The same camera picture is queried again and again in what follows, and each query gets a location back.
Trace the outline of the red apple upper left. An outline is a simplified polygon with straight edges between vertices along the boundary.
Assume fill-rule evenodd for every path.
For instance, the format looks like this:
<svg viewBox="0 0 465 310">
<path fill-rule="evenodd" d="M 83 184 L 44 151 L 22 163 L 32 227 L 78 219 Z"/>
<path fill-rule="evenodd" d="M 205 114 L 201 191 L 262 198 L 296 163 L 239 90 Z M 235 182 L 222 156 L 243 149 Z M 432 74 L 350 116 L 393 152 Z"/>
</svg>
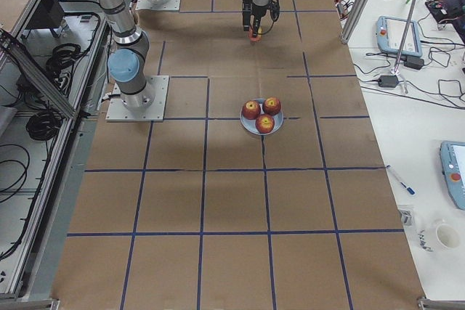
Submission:
<svg viewBox="0 0 465 310">
<path fill-rule="evenodd" d="M 262 103 L 265 114 L 277 115 L 281 111 L 281 102 L 277 97 L 269 97 Z"/>
</svg>

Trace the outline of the red apple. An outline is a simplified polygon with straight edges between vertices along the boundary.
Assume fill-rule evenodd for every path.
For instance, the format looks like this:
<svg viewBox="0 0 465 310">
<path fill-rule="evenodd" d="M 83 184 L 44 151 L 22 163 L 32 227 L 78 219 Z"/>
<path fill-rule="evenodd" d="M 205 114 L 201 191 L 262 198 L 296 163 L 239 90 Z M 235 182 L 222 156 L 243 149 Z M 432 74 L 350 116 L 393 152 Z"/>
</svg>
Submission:
<svg viewBox="0 0 465 310">
<path fill-rule="evenodd" d="M 241 115 L 247 120 L 255 120 L 261 115 L 260 104 L 254 99 L 247 101 L 241 110 Z"/>
<path fill-rule="evenodd" d="M 255 120 L 256 130 L 260 134 L 271 133 L 275 127 L 275 119 L 268 114 L 262 114 Z"/>
<path fill-rule="evenodd" d="M 262 103 L 265 114 L 277 115 L 281 111 L 281 102 L 277 97 L 269 97 Z"/>
</svg>

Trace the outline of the red apple lower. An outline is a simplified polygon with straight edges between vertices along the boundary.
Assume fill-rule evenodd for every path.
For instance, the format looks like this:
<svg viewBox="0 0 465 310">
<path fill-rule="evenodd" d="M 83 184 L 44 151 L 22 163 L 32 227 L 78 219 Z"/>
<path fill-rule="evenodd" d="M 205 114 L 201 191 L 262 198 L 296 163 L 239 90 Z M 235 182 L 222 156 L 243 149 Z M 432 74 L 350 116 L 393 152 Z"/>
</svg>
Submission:
<svg viewBox="0 0 465 310">
<path fill-rule="evenodd" d="M 255 120 L 261 115 L 260 104 L 254 99 L 247 101 L 241 110 L 241 115 L 247 120 Z"/>
</svg>

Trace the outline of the red apple right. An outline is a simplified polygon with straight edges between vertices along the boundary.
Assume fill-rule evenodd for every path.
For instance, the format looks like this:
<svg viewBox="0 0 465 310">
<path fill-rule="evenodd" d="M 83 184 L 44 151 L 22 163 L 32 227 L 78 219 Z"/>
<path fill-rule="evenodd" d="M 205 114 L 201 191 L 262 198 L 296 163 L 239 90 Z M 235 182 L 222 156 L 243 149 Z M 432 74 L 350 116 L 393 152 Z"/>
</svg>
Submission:
<svg viewBox="0 0 465 310">
<path fill-rule="evenodd" d="M 268 114 L 262 114 L 255 120 L 256 130 L 260 134 L 271 133 L 275 127 L 275 119 Z"/>
</svg>

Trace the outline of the light blue round plate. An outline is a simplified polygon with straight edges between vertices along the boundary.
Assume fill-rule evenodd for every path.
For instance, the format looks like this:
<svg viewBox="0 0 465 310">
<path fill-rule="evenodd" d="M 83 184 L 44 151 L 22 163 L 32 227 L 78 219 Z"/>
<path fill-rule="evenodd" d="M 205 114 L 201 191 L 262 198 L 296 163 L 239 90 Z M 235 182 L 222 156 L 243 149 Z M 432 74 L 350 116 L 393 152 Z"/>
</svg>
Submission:
<svg viewBox="0 0 465 310">
<path fill-rule="evenodd" d="M 241 108 L 242 126 L 256 135 L 272 134 L 283 125 L 283 111 L 277 97 L 251 99 Z"/>
</svg>

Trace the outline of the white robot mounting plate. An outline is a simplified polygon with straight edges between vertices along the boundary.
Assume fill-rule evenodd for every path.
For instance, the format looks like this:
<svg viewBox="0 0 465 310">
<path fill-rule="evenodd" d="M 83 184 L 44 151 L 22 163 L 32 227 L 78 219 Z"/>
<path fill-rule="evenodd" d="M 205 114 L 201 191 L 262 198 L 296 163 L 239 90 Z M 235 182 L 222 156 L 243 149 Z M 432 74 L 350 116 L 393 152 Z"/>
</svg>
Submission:
<svg viewBox="0 0 465 310">
<path fill-rule="evenodd" d="M 128 95 L 115 83 L 106 114 L 109 122 L 162 122 L 169 90 L 169 76 L 146 76 L 146 86 L 139 94 Z"/>
</svg>

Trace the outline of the blue teach pendant tablet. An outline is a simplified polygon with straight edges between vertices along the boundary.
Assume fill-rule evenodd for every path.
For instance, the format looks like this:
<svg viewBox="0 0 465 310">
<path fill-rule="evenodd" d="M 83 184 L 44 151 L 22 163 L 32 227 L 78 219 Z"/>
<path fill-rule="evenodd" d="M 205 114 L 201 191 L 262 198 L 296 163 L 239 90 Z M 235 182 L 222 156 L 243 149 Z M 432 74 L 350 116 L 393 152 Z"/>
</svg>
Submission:
<svg viewBox="0 0 465 310">
<path fill-rule="evenodd" d="M 404 25 L 405 19 L 386 16 L 378 18 L 376 22 L 376 40 L 381 52 L 397 54 Z M 415 20 L 411 20 L 402 54 L 412 57 L 421 57 L 423 55 L 419 27 Z"/>
</svg>

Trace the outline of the black power adapter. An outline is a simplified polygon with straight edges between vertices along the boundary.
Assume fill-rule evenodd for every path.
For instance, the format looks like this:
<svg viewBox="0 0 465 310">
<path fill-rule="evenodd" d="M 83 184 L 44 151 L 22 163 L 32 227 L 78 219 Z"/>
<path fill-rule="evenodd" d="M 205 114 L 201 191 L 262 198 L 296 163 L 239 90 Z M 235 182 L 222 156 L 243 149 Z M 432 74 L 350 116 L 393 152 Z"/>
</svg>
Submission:
<svg viewBox="0 0 465 310">
<path fill-rule="evenodd" d="M 399 84 L 399 80 L 395 75 L 382 75 L 377 80 L 377 83 L 381 88 L 395 88 Z"/>
</svg>

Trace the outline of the thin metal rod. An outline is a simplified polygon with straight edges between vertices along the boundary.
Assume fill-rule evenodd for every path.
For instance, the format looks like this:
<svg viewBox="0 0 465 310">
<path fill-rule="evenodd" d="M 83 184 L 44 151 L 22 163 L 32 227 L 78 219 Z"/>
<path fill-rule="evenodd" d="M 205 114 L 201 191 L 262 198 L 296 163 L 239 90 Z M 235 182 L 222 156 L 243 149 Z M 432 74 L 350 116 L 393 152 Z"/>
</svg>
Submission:
<svg viewBox="0 0 465 310">
<path fill-rule="evenodd" d="M 393 68 L 391 69 L 392 75 L 394 75 L 396 77 L 400 76 L 400 71 L 399 71 L 400 58 L 402 56 L 402 52 L 403 52 L 403 48 L 404 48 L 404 45 L 405 45 L 405 40 L 406 40 L 407 35 L 408 35 L 409 27 L 411 26 L 411 18 L 413 16 L 413 11 L 414 11 L 414 8 L 415 8 L 415 5 L 416 5 L 416 0 L 407 0 L 406 4 L 411 4 L 411 6 L 410 6 L 410 9 L 409 9 L 409 12 L 408 12 L 407 19 L 405 21 L 403 34 L 402 34 L 402 37 L 401 37 L 401 40 L 400 40 L 399 49 L 397 51 L 395 64 L 394 64 Z"/>
</svg>

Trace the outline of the brown cardboard table cover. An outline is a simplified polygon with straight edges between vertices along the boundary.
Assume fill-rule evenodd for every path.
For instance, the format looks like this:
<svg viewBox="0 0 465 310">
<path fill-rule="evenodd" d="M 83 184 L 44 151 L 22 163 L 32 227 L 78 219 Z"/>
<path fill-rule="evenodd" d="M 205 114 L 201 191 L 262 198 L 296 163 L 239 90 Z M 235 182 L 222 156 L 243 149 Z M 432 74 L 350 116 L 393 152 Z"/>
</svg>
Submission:
<svg viewBox="0 0 465 310">
<path fill-rule="evenodd" d="M 141 11 L 160 123 L 102 108 L 52 295 L 61 309 L 415 309 L 423 293 L 332 0 Z M 243 104 L 277 97 L 256 135 Z"/>
</svg>

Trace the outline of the white blue pen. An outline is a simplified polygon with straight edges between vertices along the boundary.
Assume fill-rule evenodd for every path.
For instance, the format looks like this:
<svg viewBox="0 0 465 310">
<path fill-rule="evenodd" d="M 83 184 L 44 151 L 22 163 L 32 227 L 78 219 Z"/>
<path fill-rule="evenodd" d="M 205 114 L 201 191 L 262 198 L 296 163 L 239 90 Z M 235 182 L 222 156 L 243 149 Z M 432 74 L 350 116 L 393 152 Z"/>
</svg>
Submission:
<svg viewBox="0 0 465 310">
<path fill-rule="evenodd" d="M 400 177 L 399 173 L 396 172 L 391 165 L 387 165 L 386 170 L 399 182 L 404 190 L 406 190 L 410 195 L 415 195 L 415 190 Z"/>
</svg>

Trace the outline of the white paper cup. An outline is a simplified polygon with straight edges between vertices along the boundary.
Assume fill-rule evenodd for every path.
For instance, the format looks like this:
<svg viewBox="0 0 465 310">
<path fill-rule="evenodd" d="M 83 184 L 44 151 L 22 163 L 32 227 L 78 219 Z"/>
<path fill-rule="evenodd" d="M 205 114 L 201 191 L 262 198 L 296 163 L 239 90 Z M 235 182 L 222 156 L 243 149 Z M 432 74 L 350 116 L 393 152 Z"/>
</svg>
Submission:
<svg viewBox="0 0 465 310">
<path fill-rule="evenodd" d="M 455 249 L 461 244 L 459 233 L 445 221 L 435 221 L 430 230 L 433 250 Z"/>
</svg>

